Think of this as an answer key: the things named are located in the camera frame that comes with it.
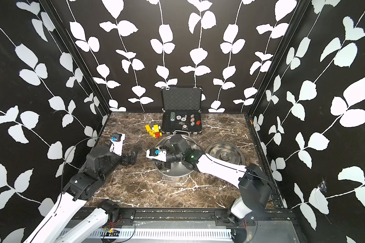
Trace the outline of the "steel pot lid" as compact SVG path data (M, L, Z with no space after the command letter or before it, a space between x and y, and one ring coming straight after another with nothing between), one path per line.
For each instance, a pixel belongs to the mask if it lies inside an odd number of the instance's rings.
M209 145L205 151L212 157L235 165L245 165L245 157L242 151L234 144L219 141Z

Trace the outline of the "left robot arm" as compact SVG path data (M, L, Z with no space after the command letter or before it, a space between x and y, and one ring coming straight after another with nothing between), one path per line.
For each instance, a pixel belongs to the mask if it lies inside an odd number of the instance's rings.
M135 165L140 147L121 155L106 146L98 146L87 155L86 163L63 187L57 203L25 240L27 243L81 243L95 230L123 219L118 204L102 201L85 219L64 235L61 232L77 212L94 196L117 166Z

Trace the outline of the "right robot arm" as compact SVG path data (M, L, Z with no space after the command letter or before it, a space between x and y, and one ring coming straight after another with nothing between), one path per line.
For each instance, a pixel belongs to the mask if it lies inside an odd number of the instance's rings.
M272 193L272 182L255 164L248 166L219 160L201 150L193 149L180 135L173 135L165 155L167 163L181 162L187 169L210 174L229 182L239 189L240 197L230 208L229 217L239 220L246 215L265 209Z

